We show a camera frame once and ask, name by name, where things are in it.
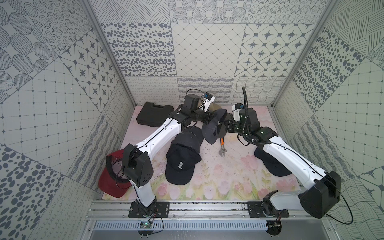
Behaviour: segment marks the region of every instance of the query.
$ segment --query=black tool case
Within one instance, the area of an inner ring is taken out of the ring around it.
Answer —
[[[146,102],[136,118],[138,124],[151,127],[160,127],[168,118],[168,114],[173,112],[173,106],[156,105]]]

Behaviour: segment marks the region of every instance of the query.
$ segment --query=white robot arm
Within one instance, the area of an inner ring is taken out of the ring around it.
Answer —
[[[209,123],[213,113],[207,109],[214,101],[214,97],[208,95],[205,97],[204,107],[197,107],[196,99],[199,101],[200,97],[187,95],[181,109],[172,112],[159,129],[136,146],[129,144],[124,149],[124,174],[131,179],[130,182],[137,194],[137,202],[147,216],[153,214],[156,205],[156,197],[149,182],[153,174],[151,160],[191,121]],[[284,209],[304,209],[312,216],[321,218],[339,201],[339,192],[336,188],[340,189],[341,179],[338,174],[333,171],[327,173],[292,149],[273,130],[260,127],[256,112],[248,109],[247,104],[244,104],[244,108],[237,111],[237,114],[239,116],[235,118],[229,114],[230,118],[221,123],[225,125],[225,131],[242,135],[246,141],[270,154],[291,171],[305,188],[294,192],[269,193],[263,198],[263,210],[267,215],[273,216]]]

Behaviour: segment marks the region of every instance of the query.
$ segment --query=patterned tile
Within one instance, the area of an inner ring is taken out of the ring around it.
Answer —
[[[360,53],[324,28],[293,81],[317,111],[362,60]]]
[[[93,29],[59,58],[101,112],[114,91],[118,77]]]
[[[384,212],[384,166],[375,168],[359,176],[361,183]]]
[[[100,192],[98,181],[105,168],[105,156],[118,150],[120,141],[121,138],[101,115],[66,176]]]
[[[58,55],[91,29],[77,0],[22,0],[16,5],[27,13]]]
[[[102,115],[120,139],[125,136],[134,108],[124,87],[118,82],[111,98],[104,106]]]
[[[47,66],[56,54],[36,25],[18,4],[5,2],[0,6],[0,102]]]
[[[100,23],[169,23],[167,0],[91,0]]]
[[[289,141],[313,115],[311,108],[301,96],[293,82],[290,82],[275,106],[277,118]]]
[[[316,116],[356,173],[384,166],[384,71],[367,58]]]
[[[191,88],[209,92],[215,96],[214,103],[227,105],[233,78],[177,78],[179,87],[180,103],[184,102],[186,92]],[[201,96],[202,93],[196,90],[188,92]]]
[[[377,46],[369,52],[367,58],[379,67],[384,68],[384,37],[380,40]]]
[[[244,102],[242,87],[247,91],[248,104],[271,104],[284,81],[281,77],[235,77],[228,104]]]
[[[51,204],[64,175],[0,146],[1,234],[8,239],[27,239]]]
[[[177,77],[125,77],[133,98],[138,105],[146,102],[179,105]]]
[[[315,115],[296,133],[290,144],[317,166],[328,172],[334,170],[343,180],[356,176]]]
[[[244,27],[242,24],[173,24],[177,76],[233,77]]]
[[[328,0],[253,0],[252,23],[311,23],[319,20]]]
[[[92,200],[99,195],[65,177],[29,239],[76,239]]]
[[[341,0],[325,27],[363,55],[384,37],[384,5],[381,0]]]
[[[60,59],[0,106],[3,143],[66,173],[100,112]]]
[[[384,214],[355,177],[341,183],[341,193],[351,207],[354,221],[351,225],[336,222],[343,239],[376,240],[384,238]],[[340,200],[329,212],[332,217],[342,221],[351,221],[351,215],[343,200]]]
[[[104,23],[102,27],[124,76],[176,76],[170,24]]]
[[[171,23],[248,23],[252,0],[168,0]]]
[[[288,76],[313,28],[314,24],[247,24],[236,76]]]

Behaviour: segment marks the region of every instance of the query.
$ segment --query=gray metal floor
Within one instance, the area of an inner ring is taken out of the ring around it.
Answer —
[[[265,231],[162,231],[149,238],[156,240],[245,240],[245,239],[329,239],[324,225],[318,220],[282,220],[282,231],[278,236],[271,236]],[[113,230],[95,230],[91,236],[91,240],[139,240],[140,238],[136,231],[113,231]]]

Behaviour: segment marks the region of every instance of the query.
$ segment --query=black baseball cap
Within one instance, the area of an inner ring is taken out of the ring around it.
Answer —
[[[201,129],[195,126],[177,134],[166,155],[168,182],[185,185],[192,179],[195,164],[201,161],[199,153],[203,140]]]
[[[209,121],[209,124],[203,124],[201,130],[205,140],[209,144],[214,144],[216,139],[224,137],[226,134],[224,125],[219,125],[220,120],[224,120],[227,110],[220,108],[214,112],[214,117]]]
[[[291,174],[289,171],[279,160],[273,157],[271,154],[267,153],[260,147],[257,147],[255,150],[255,157],[262,160],[265,167],[268,169],[270,173],[278,177],[284,177]]]

